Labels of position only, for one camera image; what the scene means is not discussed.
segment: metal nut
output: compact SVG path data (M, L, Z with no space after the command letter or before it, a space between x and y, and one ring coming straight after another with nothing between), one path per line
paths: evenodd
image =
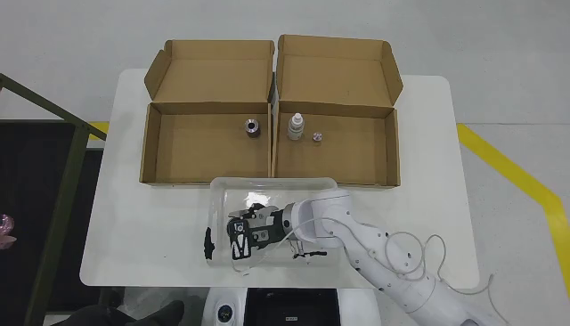
M257 138L261 134L261 127L256 119L246 120L245 128L249 138Z

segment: transparent plastic bin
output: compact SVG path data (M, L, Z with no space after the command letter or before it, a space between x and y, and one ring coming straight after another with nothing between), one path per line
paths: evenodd
M207 259L211 266L231 266L232 252L230 238L226 225L230 221L230 212L250 208L255 202L266 206L284 208L291 202L310 198L314 193L334 189L337 183L328 178L311 179L249 179L240 177L217 177L210 184L210 208L208 227L211 229L211 240L215 245L212 259ZM257 263L264 254L269 253L259 266L331 266L339 262L339 249L323 249L313 243L304 242L305 253L326 251L326 256L297 257L288 241L274 250L277 243L270 244L264 249L251 249L251 257L234 261L236 266L250 266Z

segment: cardboard box flap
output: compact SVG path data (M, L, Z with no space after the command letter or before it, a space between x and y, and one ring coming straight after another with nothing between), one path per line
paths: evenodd
M277 89L282 102L393 107L403 83L388 42L282 35Z
M273 41L168 40L144 84L155 102L267 102Z

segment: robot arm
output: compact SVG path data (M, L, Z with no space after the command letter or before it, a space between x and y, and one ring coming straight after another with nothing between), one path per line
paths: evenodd
M505 324L465 303L431 273L416 268L417 262L395 243L386 245L386 231L357 223L351 212L352 200L347 191L322 192L291 207L291 231L297 239L322 247L344 247L351 266L388 294L419 325Z
M418 265L395 243L388 243L389 235L383 227L356 222L352 208L350 194L333 189L284 209L254 205L232 213L227 226L232 259L249 258L251 248L263 249L285 239L307 241L323 248L344 248L350 265L421 326L505 325L464 302L448 285L427 272L423 264ZM273 218L271 224L266 221L268 216Z

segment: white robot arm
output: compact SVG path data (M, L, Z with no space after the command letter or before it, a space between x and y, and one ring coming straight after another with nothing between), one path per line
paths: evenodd
M412 265L409 255L395 243L387 245L386 230L359 224L351 213L352 199L347 191L321 192L284 209L283 218L291 220L285 233L291 233L290 239L325 248L344 247L351 266L421 326L505 325L465 303L424 268L416 268L417 262Z

